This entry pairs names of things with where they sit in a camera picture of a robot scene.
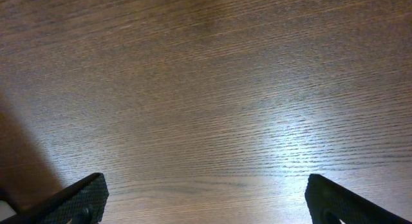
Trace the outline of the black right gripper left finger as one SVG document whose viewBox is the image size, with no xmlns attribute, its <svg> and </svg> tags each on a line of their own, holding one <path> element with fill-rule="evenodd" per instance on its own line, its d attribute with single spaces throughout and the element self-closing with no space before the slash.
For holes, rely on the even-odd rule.
<svg viewBox="0 0 412 224">
<path fill-rule="evenodd" d="M 92 173 L 42 203 L 4 219 L 2 224 L 96 224 L 109 197 L 102 173 Z"/>
</svg>

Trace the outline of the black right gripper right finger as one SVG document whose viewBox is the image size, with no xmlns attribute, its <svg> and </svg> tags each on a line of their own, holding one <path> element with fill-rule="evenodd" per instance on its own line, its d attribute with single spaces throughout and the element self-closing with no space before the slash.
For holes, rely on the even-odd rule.
<svg viewBox="0 0 412 224">
<path fill-rule="evenodd" d="M 313 224 L 411 224 L 320 174 L 311 174 L 304 194 Z"/>
</svg>

